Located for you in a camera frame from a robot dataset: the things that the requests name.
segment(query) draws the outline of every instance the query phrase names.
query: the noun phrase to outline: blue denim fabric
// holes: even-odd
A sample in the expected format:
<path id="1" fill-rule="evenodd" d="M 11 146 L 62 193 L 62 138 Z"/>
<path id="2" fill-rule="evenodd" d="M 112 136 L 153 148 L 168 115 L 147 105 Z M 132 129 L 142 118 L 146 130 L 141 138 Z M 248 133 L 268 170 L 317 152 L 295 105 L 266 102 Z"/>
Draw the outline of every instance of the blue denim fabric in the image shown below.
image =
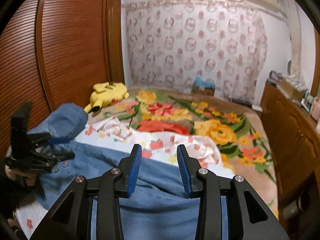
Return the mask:
<path id="1" fill-rule="evenodd" d="M 65 103 L 29 133 L 47 131 L 54 137 L 69 135 L 74 139 L 84 129 L 87 121 L 88 114 L 81 107 L 73 103 Z"/>
<path id="2" fill-rule="evenodd" d="M 63 136 L 68 133 L 67 124 L 79 122 L 79 116 L 82 116 L 73 113 L 77 112 L 77 108 L 73 105 L 68 108 L 69 113 L 65 112 L 66 123 L 60 120 L 57 125 L 54 119 L 61 117 L 60 113 L 57 113 L 59 111 L 60 108 L 32 132 L 49 129 L 54 135 Z M 53 205 L 75 177 L 82 175 L 90 179 L 101 176 L 105 171 L 116 167 L 122 158 L 128 156 L 124 152 L 75 141 L 60 146 L 72 150 L 76 157 L 68 160 L 68 164 L 58 163 L 57 172 L 40 176 L 45 195 L 35 192 L 35 196 L 46 209 Z M 130 199 L 120 199 L 124 239 L 193 240 L 196 233 L 199 199 L 185 197 L 178 167 L 143 159 L 135 192 Z M 92 239 L 96 239 L 96 205 L 95 200 L 92 212 Z"/>

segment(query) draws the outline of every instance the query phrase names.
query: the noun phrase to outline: black robotic claw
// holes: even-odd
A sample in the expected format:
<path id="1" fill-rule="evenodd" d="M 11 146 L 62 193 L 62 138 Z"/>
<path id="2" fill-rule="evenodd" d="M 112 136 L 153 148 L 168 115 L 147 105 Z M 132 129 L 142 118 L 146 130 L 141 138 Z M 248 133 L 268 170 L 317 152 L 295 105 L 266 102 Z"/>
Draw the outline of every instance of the black robotic claw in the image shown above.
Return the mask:
<path id="1" fill-rule="evenodd" d="M 31 102 L 23 103 L 11 118 L 12 154 L 6 159 L 6 165 L 23 172 L 50 173 L 57 162 L 72 159 L 75 154 L 56 151 L 53 147 L 57 143 L 69 142 L 68 136 L 53 138 L 47 132 L 27 134 L 31 106 Z"/>
<path id="2" fill-rule="evenodd" d="M 31 240 L 90 240 L 93 197 L 98 197 L 97 239 L 123 240 L 119 198 L 134 192 L 142 158 L 135 144 L 129 157 L 101 177 L 76 177 L 53 204 Z"/>
<path id="3" fill-rule="evenodd" d="M 227 200 L 228 239 L 289 239 L 277 218 L 242 176 L 227 179 L 201 168 L 197 159 L 189 157 L 184 145 L 178 146 L 177 158 L 185 192 L 190 198 L 200 198 L 195 240 L 222 239 L 221 196 Z"/>

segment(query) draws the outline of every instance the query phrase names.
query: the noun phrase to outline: yellow plush toy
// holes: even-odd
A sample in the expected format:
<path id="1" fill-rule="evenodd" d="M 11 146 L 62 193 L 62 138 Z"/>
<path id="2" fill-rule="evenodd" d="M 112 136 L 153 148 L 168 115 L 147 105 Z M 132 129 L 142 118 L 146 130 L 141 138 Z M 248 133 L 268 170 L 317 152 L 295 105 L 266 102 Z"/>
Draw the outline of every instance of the yellow plush toy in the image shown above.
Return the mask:
<path id="1" fill-rule="evenodd" d="M 87 113 L 97 112 L 102 107 L 114 105 L 116 102 L 129 97 L 128 90 L 122 83 L 95 84 L 93 90 L 94 92 L 90 96 L 90 104 L 84 108 Z"/>

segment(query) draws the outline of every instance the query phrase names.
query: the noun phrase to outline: pink item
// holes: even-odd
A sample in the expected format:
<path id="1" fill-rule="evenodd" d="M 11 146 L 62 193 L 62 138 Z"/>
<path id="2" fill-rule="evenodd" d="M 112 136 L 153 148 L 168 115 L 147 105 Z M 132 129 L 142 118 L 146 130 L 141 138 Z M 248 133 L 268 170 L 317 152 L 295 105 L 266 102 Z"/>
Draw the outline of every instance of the pink item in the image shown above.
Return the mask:
<path id="1" fill-rule="evenodd" d="M 315 119 L 316 121 L 319 120 L 320 118 L 320 102 L 319 101 L 314 101 L 313 102 L 313 109 L 311 111 L 311 116 L 313 119 Z"/>

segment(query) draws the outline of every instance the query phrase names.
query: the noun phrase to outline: wooden cabinet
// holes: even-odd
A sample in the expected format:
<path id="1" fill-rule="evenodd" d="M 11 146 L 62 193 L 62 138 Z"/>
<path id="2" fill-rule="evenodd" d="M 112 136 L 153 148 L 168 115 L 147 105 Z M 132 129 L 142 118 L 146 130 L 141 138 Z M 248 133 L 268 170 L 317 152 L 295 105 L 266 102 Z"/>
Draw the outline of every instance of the wooden cabinet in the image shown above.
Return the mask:
<path id="1" fill-rule="evenodd" d="M 279 197 L 289 195 L 319 165 L 316 122 L 266 83 L 261 120 L 273 152 Z"/>

